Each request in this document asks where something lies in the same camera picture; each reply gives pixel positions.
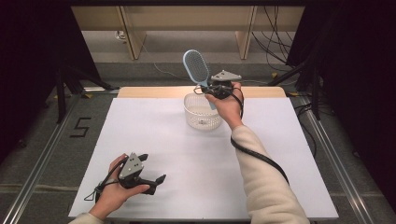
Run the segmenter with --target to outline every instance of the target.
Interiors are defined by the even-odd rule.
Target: floor
[[[113,86],[192,85],[181,63],[188,49],[202,52],[211,71],[224,69],[243,76],[246,81],[243,85],[264,85],[273,76],[283,74],[282,70],[290,69],[275,57],[267,57],[253,38],[248,58],[240,60],[231,32],[149,32],[144,40],[145,48],[135,61],[130,59],[126,44],[116,38],[115,32],[83,34],[103,81]],[[268,46],[263,34],[255,35]],[[293,34],[281,34],[285,45],[291,44],[290,37]],[[271,43],[269,47],[277,57],[285,59],[278,44]],[[295,94],[292,85],[295,80],[296,77],[292,77],[281,87]],[[85,87],[95,87],[88,81],[82,83]],[[290,97],[292,104],[307,104],[306,92],[298,94]],[[67,96],[65,122],[56,123],[54,91],[23,144],[0,165],[2,220],[8,214],[15,214],[12,223],[67,223],[71,220],[68,211],[117,92],[93,91],[83,96]],[[317,223],[396,223],[395,213],[359,155],[353,153],[347,134],[323,95],[320,97],[320,118],[320,121],[313,119],[310,111],[300,116],[307,142],[315,154],[339,218]],[[89,127],[84,137],[76,137],[84,134],[83,130],[75,129],[77,124]]]

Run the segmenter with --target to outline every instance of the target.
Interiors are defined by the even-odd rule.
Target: wire
[[[243,83],[243,82],[257,82],[260,84],[268,84],[268,82],[263,82],[263,81],[258,81],[258,80],[242,80],[242,81],[240,81],[240,83]]]
[[[265,14],[266,14],[266,16],[267,16],[267,18],[268,18],[268,21],[269,21],[270,24],[271,24],[272,29],[273,29],[273,32],[271,33],[271,39],[272,39],[272,36],[275,34],[276,37],[277,37],[278,42],[279,42],[279,43],[282,43],[282,40],[281,40],[281,38],[279,37],[279,33],[278,33],[278,31],[277,31],[277,14],[278,14],[278,11],[279,11],[279,7],[278,7],[278,6],[275,6],[275,7],[274,7],[274,13],[275,13],[275,16],[274,16],[274,20],[275,20],[275,21],[274,21],[274,23],[272,23],[272,20],[271,20],[269,14],[268,14],[268,12],[267,12],[266,7],[264,7],[264,11],[265,11]],[[282,52],[283,57],[284,57],[285,60],[286,60],[287,57],[285,56],[285,53],[283,52],[283,49],[282,49],[281,45],[279,45],[279,49],[280,49],[280,51]]]
[[[285,174],[285,172],[283,171],[282,167],[280,167],[275,161],[271,160],[270,158],[268,158],[268,157],[266,157],[266,156],[264,156],[264,155],[262,155],[262,154],[260,154],[260,153],[258,153],[258,152],[256,152],[256,151],[253,151],[253,150],[250,150],[250,149],[248,149],[248,148],[245,148],[245,147],[242,147],[242,146],[238,145],[238,144],[233,140],[232,137],[231,137],[231,144],[232,144],[235,148],[239,149],[240,151],[245,152],[246,154],[248,154],[248,155],[250,155],[250,156],[252,156],[252,157],[254,157],[254,158],[257,158],[257,159],[259,159],[259,160],[261,160],[261,161],[265,161],[266,163],[272,165],[274,168],[276,168],[276,169],[283,175],[283,177],[285,177],[286,182],[288,182],[288,184],[289,184],[288,177],[286,176],[286,174]]]
[[[125,34],[124,34],[123,31],[116,31],[115,37],[116,37],[116,39],[118,39],[119,41],[125,42]]]
[[[314,138],[314,136],[312,135],[312,133],[308,131],[308,129],[306,128],[306,126],[305,126],[305,125],[301,122],[301,120],[300,120],[300,116],[301,116],[303,113],[305,113],[305,112],[307,112],[307,111],[309,111],[309,110],[312,109],[312,104],[309,103],[309,104],[306,104],[306,105],[299,105],[299,106],[294,107],[295,110],[296,110],[296,109],[299,109],[299,108],[300,108],[300,110],[299,110],[299,112],[297,113],[297,120],[300,122],[300,125],[303,127],[303,129],[306,131],[306,133],[309,135],[309,137],[310,137],[311,140],[312,140],[312,143],[314,144],[314,151],[312,152],[312,154],[313,154],[313,157],[315,158],[315,157],[317,156],[317,151],[318,151],[317,142],[315,141],[315,138]]]
[[[143,48],[143,50],[148,54],[149,57],[154,58],[154,57],[152,57],[151,53],[149,53],[149,51],[146,49],[146,47],[145,47],[143,44],[142,44],[142,48]],[[189,78],[178,77],[177,75],[175,75],[175,74],[173,74],[173,73],[171,73],[171,72],[163,71],[163,70],[161,70],[161,69],[157,66],[156,63],[154,63],[154,67],[155,67],[159,72],[161,72],[161,73],[168,74],[168,75],[171,75],[171,76],[173,76],[173,77],[176,77],[176,78],[179,78],[179,79],[182,79],[182,80],[190,80]]]
[[[297,80],[296,81],[292,81],[290,83],[280,84],[280,86],[289,86],[289,85],[294,84],[296,82],[297,82]]]
[[[276,58],[276,59],[279,60],[280,62],[286,63],[286,61],[284,61],[283,59],[279,58],[276,54],[274,54],[271,50],[269,50],[269,45],[268,45],[268,47],[265,47],[264,44],[257,38],[257,36],[255,36],[255,34],[254,34],[253,32],[252,32],[252,35],[253,35],[253,37],[255,38],[256,42],[259,44],[259,46],[266,52],[266,54],[267,54],[266,60],[267,60],[267,63],[268,63],[270,66],[271,66],[271,64],[270,64],[269,61],[268,61],[268,54],[271,55],[271,56],[273,56],[274,58]]]
[[[205,87],[205,89],[204,89],[201,85],[197,85],[197,86],[195,86],[193,91],[195,92],[195,94],[198,94],[198,95],[201,95],[201,94],[214,94],[214,95],[217,95],[219,93],[221,95],[221,92],[228,93],[239,104],[239,107],[241,108],[240,116],[242,118],[242,117],[244,117],[244,101],[245,101],[244,93],[242,93],[241,89],[239,89],[239,88],[235,88],[235,87],[233,87],[232,89],[229,89],[229,88],[231,88],[231,87],[224,87],[222,85],[217,85],[217,86]],[[235,94],[233,94],[233,90],[241,91],[242,100],[240,100]]]
[[[285,33],[286,33],[286,35],[288,35],[290,41],[293,42],[293,38],[291,38],[291,36],[289,35],[289,32],[286,31]]]
[[[95,202],[99,200],[100,194],[102,194],[103,189],[105,186],[110,185],[110,184],[116,184],[119,183],[118,181],[112,181],[110,183],[107,183],[107,180],[111,177],[111,175],[114,173],[114,171],[122,164],[124,164],[128,160],[128,157],[125,157],[122,161],[117,162],[117,164],[108,172],[107,176],[105,179],[99,183],[99,185],[93,190],[93,192],[88,195],[87,197],[84,198],[84,201],[93,201],[95,199]]]
[[[284,44],[284,43],[282,43],[282,41],[281,41],[281,42],[277,42],[277,41],[271,39],[270,37],[268,37],[267,35],[265,35],[265,33],[264,33],[263,31],[262,31],[262,35],[263,35],[266,39],[268,39],[268,41],[271,41],[271,42],[274,43],[274,44],[278,44],[278,45],[282,45],[282,46],[291,48],[290,45]]]

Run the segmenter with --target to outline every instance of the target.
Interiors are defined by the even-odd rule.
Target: gray floor
[[[244,85],[261,85],[272,79],[272,73],[283,73],[269,66],[268,62],[276,68],[289,69],[272,57],[268,58],[267,62],[266,54],[254,40],[251,41],[247,60],[240,60],[234,35],[229,32],[150,32],[145,40],[146,49],[136,61],[130,60],[125,44],[115,38],[114,32],[84,32],[84,35],[102,79],[113,86],[192,85],[181,63],[182,55],[188,49],[200,50],[212,72],[224,69],[242,75],[244,80],[255,80]],[[272,50],[282,56],[279,46],[272,45]],[[294,91],[292,83],[295,78],[285,81],[289,85],[282,85],[286,92]],[[94,86],[86,81],[83,84]],[[117,97],[116,93],[102,92],[67,99],[69,106],[72,103],[75,105],[33,194],[24,209],[22,208],[19,223],[67,223],[71,220],[67,216],[68,211],[114,97]],[[302,104],[302,97],[293,97],[290,100],[295,106]],[[360,159],[352,154],[353,146],[336,115],[332,114],[330,107],[325,104],[324,97],[320,100],[323,103],[320,106],[321,123],[372,218],[372,221],[366,223],[396,223],[396,216],[381,191]],[[55,92],[48,98],[47,105],[25,136],[26,147],[13,150],[0,165],[2,218],[6,216],[7,210],[29,178],[57,127]],[[80,118],[90,118],[80,123],[81,126],[89,127],[89,130],[85,137],[72,137],[83,133],[82,130],[75,129]],[[315,136],[318,146],[316,162],[340,216],[336,220],[319,223],[360,223],[308,116],[302,115],[301,120]],[[309,145],[314,150],[314,142],[307,132],[305,133]]]

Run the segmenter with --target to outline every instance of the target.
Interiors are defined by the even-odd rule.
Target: black cable
[[[114,182],[110,182],[107,183],[107,180],[111,177],[111,175],[114,173],[114,171],[123,163],[125,163],[128,160],[128,157],[125,157],[122,161],[117,162],[117,164],[110,170],[110,172],[108,172],[107,176],[105,177],[105,179],[98,185],[96,186],[96,188],[93,190],[93,192],[88,195],[87,197],[84,198],[84,201],[93,201],[92,199],[89,199],[92,195],[94,195],[94,199],[95,202],[98,201],[100,194],[102,193],[103,189],[105,188],[105,186],[110,185],[110,184],[116,184],[119,183],[118,181],[114,181]]]
[[[315,141],[314,136],[312,135],[311,132],[308,131],[308,129],[306,128],[306,126],[301,122],[300,120],[300,116],[305,113],[306,111],[312,109],[312,104],[306,104],[306,105],[299,105],[294,107],[294,109],[298,109],[300,108],[299,112],[297,113],[297,120],[299,121],[300,125],[303,127],[303,129],[306,131],[306,133],[309,135],[309,137],[312,140],[312,143],[314,144],[314,151],[312,152],[313,157],[315,158],[317,156],[317,152],[318,152],[318,146],[317,146],[317,142]]]
[[[271,42],[273,42],[274,44],[278,44],[278,45],[282,45],[282,46],[284,46],[284,47],[291,48],[290,45],[284,44],[283,42],[276,42],[275,40],[270,39],[270,37],[268,37],[263,31],[262,31],[262,35],[263,35],[266,39],[268,39],[268,41],[271,41]]]
[[[239,89],[239,88],[233,88],[233,90],[241,91],[241,89]],[[243,102],[245,102],[244,93],[242,93],[242,101],[239,100],[239,98],[237,96],[235,96],[232,92],[230,92],[230,95],[238,102],[239,106],[241,107],[241,118],[244,117],[244,103],[243,103]]]
[[[262,155],[262,154],[260,154],[260,153],[258,153],[258,152],[255,152],[255,151],[253,151],[253,150],[250,150],[250,149],[248,149],[248,148],[245,148],[245,147],[242,147],[242,146],[238,145],[238,144],[233,140],[232,137],[231,137],[231,144],[232,144],[235,148],[239,149],[240,151],[245,152],[246,154],[248,154],[248,155],[250,155],[250,156],[252,156],[252,157],[254,157],[254,158],[257,158],[257,159],[259,159],[259,160],[261,160],[261,161],[265,161],[265,162],[267,162],[268,164],[272,165],[274,168],[276,168],[276,169],[283,175],[283,177],[285,177],[286,182],[288,182],[288,184],[289,184],[288,177],[286,176],[286,174],[285,174],[285,172],[283,171],[282,167],[280,167],[275,161],[269,159],[268,157],[266,157],[266,156],[264,156],[264,155]]]
[[[264,81],[259,81],[259,80],[241,80],[239,81],[240,83],[247,83],[247,82],[253,82],[253,83],[260,83],[261,85],[266,85],[268,82]]]
[[[267,12],[266,7],[264,7],[264,11],[265,11],[265,14],[266,14],[266,16],[267,16],[267,18],[268,18],[268,21],[269,21],[270,24],[271,24],[272,29],[273,29],[273,32],[271,33],[271,39],[272,39],[272,36],[275,34],[276,37],[277,37],[278,42],[281,43],[282,40],[280,39],[279,33],[277,32],[277,14],[278,14],[278,11],[279,11],[279,7],[278,7],[278,6],[275,6],[275,7],[274,7],[274,14],[275,14],[275,21],[274,21],[274,23],[272,23],[272,20],[271,20],[269,14],[268,14],[268,12]],[[287,57],[285,56],[285,53],[283,52],[283,49],[282,49],[281,45],[279,45],[279,48],[280,48],[280,51],[282,52],[283,57],[285,58],[285,60],[287,60]]]
[[[273,56],[274,58],[278,59],[282,63],[286,63],[283,59],[279,58],[277,55],[275,55],[271,50],[269,50],[267,47],[264,46],[264,44],[257,38],[257,36],[252,32],[253,37],[256,39],[257,44],[267,53]]]
[[[286,33],[286,35],[288,35],[290,41],[293,42],[293,38],[291,38],[291,36],[289,35],[289,32],[286,31],[285,33]]]

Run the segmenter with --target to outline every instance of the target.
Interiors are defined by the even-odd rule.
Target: white tabletop
[[[247,98],[244,123],[285,171],[308,218],[337,218],[332,200],[288,98]],[[108,165],[122,153],[148,153],[142,178],[167,175],[155,195],[136,195],[109,217],[147,221],[249,220],[242,177],[227,124],[203,132],[190,127],[181,98],[118,98],[70,211],[88,212]]]

